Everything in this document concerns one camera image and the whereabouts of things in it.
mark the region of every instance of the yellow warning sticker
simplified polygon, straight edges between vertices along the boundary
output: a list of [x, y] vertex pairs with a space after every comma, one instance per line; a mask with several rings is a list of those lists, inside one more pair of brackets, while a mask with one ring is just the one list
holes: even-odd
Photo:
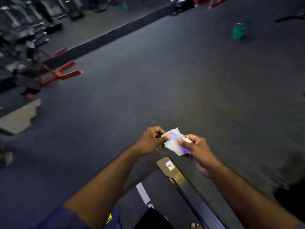
[[112, 220], [112, 215], [110, 214], [109, 217], [108, 217], [108, 219], [107, 219], [106, 224], [109, 223], [111, 220]]
[[165, 164], [170, 171], [172, 171], [175, 168], [175, 166], [173, 165], [173, 163], [171, 161], [168, 161]]

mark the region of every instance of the treadmill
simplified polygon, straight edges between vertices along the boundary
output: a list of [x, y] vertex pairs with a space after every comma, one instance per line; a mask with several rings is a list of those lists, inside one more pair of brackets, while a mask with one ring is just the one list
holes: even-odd
[[105, 229], [134, 228], [149, 208], [160, 212], [173, 228], [225, 229], [178, 167], [168, 157], [159, 169], [121, 197], [109, 215]]

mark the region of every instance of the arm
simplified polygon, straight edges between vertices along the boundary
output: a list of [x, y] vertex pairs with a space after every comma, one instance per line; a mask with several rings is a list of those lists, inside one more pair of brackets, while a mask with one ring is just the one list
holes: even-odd
[[161, 137], [164, 133], [160, 127], [147, 128], [138, 142], [68, 198], [63, 206], [75, 212], [91, 229], [101, 228], [106, 223], [132, 166], [143, 155], [170, 139], [168, 136]]
[[214, 182], [246, 229], [296, 229], [302, 224], [221, 163], [204, 138], [193, 134], [185, 137], [193, 144], [181, 139], [178, 143], [191, 152], [198, 169]]

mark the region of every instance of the dark gray floor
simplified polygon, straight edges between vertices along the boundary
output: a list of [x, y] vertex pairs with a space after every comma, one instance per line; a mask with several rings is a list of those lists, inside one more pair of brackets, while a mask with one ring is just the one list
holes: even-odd
[[[151, 125], [205, 137], [217, 157], [269, 197], [256, 172], [290, 165], [290, 176], [300, 177], [305, 21], [274, 21], [298, 13], [301, 3], [201, 6], [79, 58], [84, 74], [47, 86], [32, 127], [9, 141], [16, 160], [0, 172], [0, 228], [38, 223]], [[234, 41], [234, 25], [246, 18], [248, 39]], [[164, 156], [228, 228], [242, 228], [211, 181], [169, 150], [141, 159], [128, 183]]]
[[64, 18], [61, 20], [63, 30], [50, 34], [49, 43], [42, 48], [49, 53], [54, 53], [62, 48], [71, 49], [165, 7], [169, 1], [127, 0], [130, 9], [126, 11], [123, 7], [123, 0], [119, 0], [120, 4], [118, 6], [105, 5], [108, 8], [107, 11], [99, 14], [93, 11], [85, 11], [85, 18], [76, 22], [72, 22], [69, 18]]

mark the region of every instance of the treadmill side rail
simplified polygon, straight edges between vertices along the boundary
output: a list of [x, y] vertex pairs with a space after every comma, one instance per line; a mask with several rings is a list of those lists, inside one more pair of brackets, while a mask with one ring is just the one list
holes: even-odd
[[193, 186], [187, 181], [170, 158], [162, 158], [161, 160], [157, 161], [157, 165], [162, 170], [164, 175], [169, 177], [170, 180], [175, 184], [180, 194], [187, 201], [202, 225], [204, 225], [207, 229], [225, 229], [219, 219], [214, 215], [212, 210], [202, 200]]

